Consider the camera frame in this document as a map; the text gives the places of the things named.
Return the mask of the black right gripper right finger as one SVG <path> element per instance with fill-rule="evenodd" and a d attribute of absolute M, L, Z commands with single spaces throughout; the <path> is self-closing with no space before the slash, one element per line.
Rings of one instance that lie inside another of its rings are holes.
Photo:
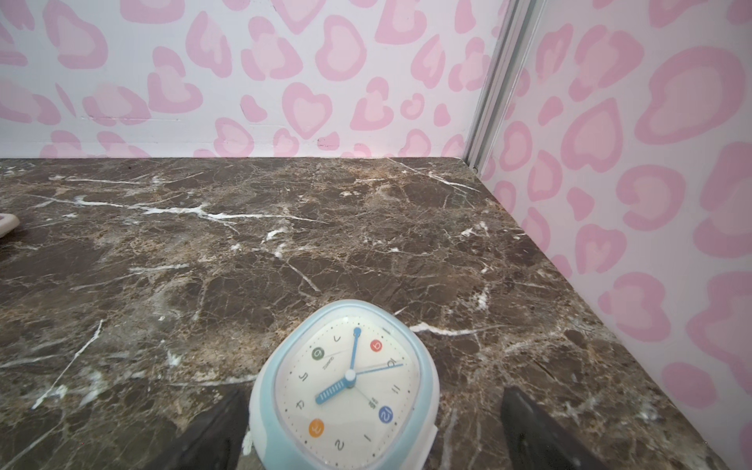
<path fill-rule="evenodd" d="M 516 386 L 504 389 L 501 422 L 514 470 L 608 467 Z"/>

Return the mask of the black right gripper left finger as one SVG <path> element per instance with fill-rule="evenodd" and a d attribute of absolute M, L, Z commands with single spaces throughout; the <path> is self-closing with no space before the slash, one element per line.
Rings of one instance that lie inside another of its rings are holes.
<path fill-rule="evenodd" d="M 242 390 L 231 391 L 211 409 L 197 415 L 145 469 L 236 469 L 248 424 L 246 394 Z"/>

